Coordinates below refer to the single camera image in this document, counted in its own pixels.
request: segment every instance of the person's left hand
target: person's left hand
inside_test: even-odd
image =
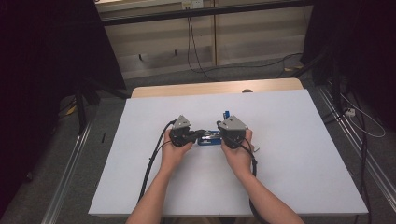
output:
[[[163,141],[168,143],[163,145],[163,157],[160,170],[172,173],[182,161],[184,154],[190,150],[192,143],[188,143],[183,147],[175,147],[171,142],[171,138],[169,137],[170,132],[170,129],[166,130],[163,136]]]

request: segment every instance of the forearm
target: forearm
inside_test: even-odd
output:
[[[155,223],[161,221],[163,202],[172,172],[161,170],[154,177],[143,198],[126,221],[127,224]]]
[[[294,213],[285,203],[280,201],[269,189],[267,189],[254,175],[238,175],[238,179],[247,190],[250,200],[253,202],[259,214],[269,223],[303,223],[300,217]]]

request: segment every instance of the power outlet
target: power outlet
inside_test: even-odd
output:
[[[182,1],[181,2],[181,9],[186,10],[186,9],[193,9],[192,7],[192,1],[187,0],[187,1]]]
[[[346,110],[346,115],[349,116],[349,117],[355,117],[355,109],[348,108]]]
[[[204,0],[192,0],[192,8],[203,8]]]

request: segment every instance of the black cable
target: black cable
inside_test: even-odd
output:
[[[160,139],[158,139],[157,146],[155,147],[154,151],[152,152],[152,156],[149,158],[149,163],[148,163],[148,168],[146,169],[145,179],[143,180],[142,189],[140,190],[139,199],[137,200],[138,203],[140,202],[140,200],[143,198],[143,195],[145,194],[146,185],[147,185],[148,179],[149,179],[149,172],[151,171],[152,163],[154,163],[154,160],[155,160],[155,157],[157,156],[158,151],[165,144],[169,143],[169,141],[165,142],[159,147],[161,140],[163,139],[163,135],[165,134],[166,129],[169,127],[169,125],[174,124],[175,122],[176,122],[176,120],[172,120],[172,121],[169,121],[168,124],[166,124],[165,128],[163,129],[163,132],[161,133]]]
[[[321,119],[326,119],[326,118],[328,118],[330,115],[332,115],[332,113],[334,113],[334,110],[332,110],[332,112],[330,112],[329,114],[324,115],[323,117],[321,117]]]
[[[196,48],[196,46],[195,46],[194,32],[193,32],[193,28],[192,28],[192,21],[191,21],[191,18],[190,18],[190,17],[188,17],[187,20],[188,20],[188,22],[189,22],[189,50],[188,50],[188,53],[187,53],[187,61],[188,61],[188,63],[189,63],[189,67],[190,67],[191,71],[195,72],[195,71],[192,69],[191,64],[190,64],[190,39],[191,39],[191,37],[192,37],[192,44],[194,45],[195,57],[196,57],[196,59],[197,59],[197,62],[198,62],[198,65],[199,65],[200,70],[202,71],[202,73],[203,73],[208,79],[210,79],[210,80],[212,80],[212,81],[219,82],[219,80],[217,80],[217,79],[215,79],[215,78],[213,78],[213,77],[209,77],[209,76],[206,74],[206,72],[204,71],[204,69],[202,68],[201,63],[200,63],[200,61],[199,61],[199,57],[198,57],[198,53],[197,53],[197,48]]]
[[[306,15],[305,15],[305,7],[303,7],[303,13],[304,13],[304,21],[305,21],[305,25],[308,26],[308,21],[306,21]]]
[[[282,71],[280,72],[279,75],[277,75],[276,78],[280,78],[280,77],[283,75],[283,73],[285,72],[285,60],[291,58],[292,56],[301,55],[301,54],[302,54],[302,53],[294,53],[294,54],[286,55],[286,56],[282,59],[282,64],[283,64],[283,66],[282,66]]]
[[[244,138],[245,141],[247,141],[247,144],[248,144],[248,148],[247,148],[247,147],[245,147],[244,145],[235,142],[233,139],[231,139],[231,138],[228,137],[228,136],[223,136],[223,137],[226,137],[228,140],[232,141],[234,144],[237,144],[238,146],[240,146],[242,149],[244,149],[244,150],[250,155],[250,158],[251,158],[251,166],[252,166],[252,172],[251,172],[251,173],[252,173],[254,176],[256,176],[256,174],[257,174],[257,161],[256,161],[256,158],[255,158],[254,155],[253,155],[252,148],[251,148],[251,144],[249,143],[249,141],[248,141],[246,138]],[[263,224],[268,223],[267,221],[265,221],[264,218],[262,218],[262,216],[259,214],[259,212],[257,211],[256,207],[254,206],[253,202],[252,202],[250,199],[248,200],[248,204],[249,204],[249,206],[250,206],[251,213],[253,214],[253,216],[254,216],[260,223],[263,223]]]
[[[357,107],[361,113],[361,104],[358,100],[358,97],[356,96],[355,92],[352,91],[352,95],[356,101]],[[364,116],[361,113],[361,121],[358,119],[359,123],[361,123],[361,128],[365,131],[366,130],[366,123],[364,120]],[[365,181],[365,170],[366,170],[366,162],[367,162],[367,156],[368,156],[368,146],[367,146],[367,134],[366,132],[362,132],[362,140],[361,140],[361,185],[359,189],[359,193],[361,197],[366,199],[366,205],[367,205],[367,210],[368,210],[368,223],[371,224],[373,217],[372,217],[372,208],[370,204],[370,198],[369,194],[367,191],[367,186],[366,186],[366,181]],[[356,224],[358,221],[359,216],[356,216],[354,223]]]
[[[209,78],[209,79],[211,79],[213,81],[219,81],[219,80],[216,80],[213,77],[209,77],[206,74],[207,72],[211,72],[211,71],[218,70],[218,69],[226,69],[226,68],[261,68],[261,67],[275,65],[277,63],[283,63],[283,69],[284,69],[285,68],[284,62],[285,62],[286,59],[288,59],[288,58],[290,58],[292,56],[295,56],[295,55],[301,55],[302,54],[302,53],[289,54],[289,55],[286,55],[282,60],[279,60],[279,61],[277,61],[275,63],[268,63],[268,64],[262,64],[262,65],[234,65],[234,66],[226,66],[226,67],[214,67],[214,68],[209,68],[209,69],[204,70],[202,68],[202,66],[200,64],[200,61],[199,61],[199,58],[198,58],[198,53],[197,53],[197,49],[196,49],[196,45],[195,45],[195,39],[194,39],[194,33],[193,33],[191,18],[188,18],[188,22],[189,22],[189,48],[188,48],[188,51],[187,51],[187,62],[189,64],[189,68],[194,73],[203,73],[207,78]],[[195,70],[195,69],[193,69],[191,67],[191,62],[190,62],[191,39],[192,39],[192,44],[194,45],[195,57],[197,59],[198,65],[200,67],[199,70]]]
[[[336,120],[339,120],[340,118],[342,118],[342,117],[345,115],[346,111],[347,111],[347,108],[345,108],[345,109],[342,111],[342,113],[341,113],[340,115],[338,115],[336,118],[331,119],[331,120],[327,120],[327,121],[324,121],[324,120],[323,120],[324,125],[327,125],[327,124],[330,124],[330,123],[335,122]]]

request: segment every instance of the gray plastic part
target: gray plastic part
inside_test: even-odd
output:
[[[234,115],[231,115],[227,119],[225,119],[222,123],[219,124],[220,128],[225,130],[246,130],[248,126],[242,122],[239,118]]]
[[[180,115],[180,116],[178,116],[178,119],[176,120],[172,129],[175,130],[175,129],[185,128],[185,127],[189,127],[189,126],[191,126],[191,122],[189,120],[187,120],[186,118],[184,118],[183,115]]]

